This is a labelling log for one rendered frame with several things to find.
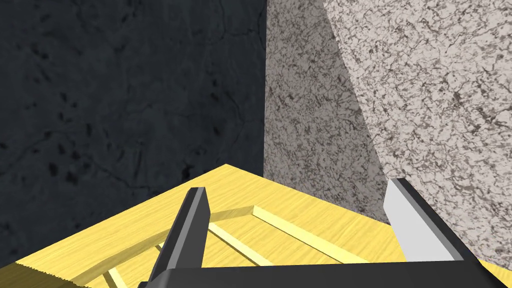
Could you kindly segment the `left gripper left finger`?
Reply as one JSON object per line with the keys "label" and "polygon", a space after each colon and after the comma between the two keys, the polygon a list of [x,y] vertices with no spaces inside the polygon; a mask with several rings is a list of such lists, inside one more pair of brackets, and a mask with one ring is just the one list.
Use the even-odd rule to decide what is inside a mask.
{"label": "left gripper left finger", "polygon": [[202,266],[210,216],[206,189],[190,188],[159,251],[149,283],[163,283],[172,269]]}

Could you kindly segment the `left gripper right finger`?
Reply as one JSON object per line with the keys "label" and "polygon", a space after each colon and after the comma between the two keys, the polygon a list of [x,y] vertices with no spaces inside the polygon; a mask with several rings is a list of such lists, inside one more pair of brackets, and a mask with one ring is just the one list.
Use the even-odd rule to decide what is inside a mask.
{"label": "left gripper right finger", "polygon": [[475,255],[405,179],[389,179],[383,209],[408,262],[470,261]]}

